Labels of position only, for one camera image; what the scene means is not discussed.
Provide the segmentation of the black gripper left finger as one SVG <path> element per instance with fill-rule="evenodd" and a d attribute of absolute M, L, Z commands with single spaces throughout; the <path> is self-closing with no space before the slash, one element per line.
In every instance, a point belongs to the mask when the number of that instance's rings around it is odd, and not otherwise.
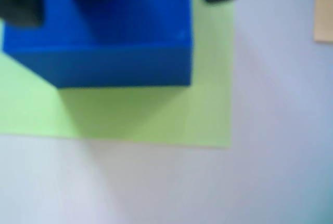
<path fill-rule="evenodd" d="M 1 0 L 1 19 L 14 26 L 40 26 L 44 0 Z"/>

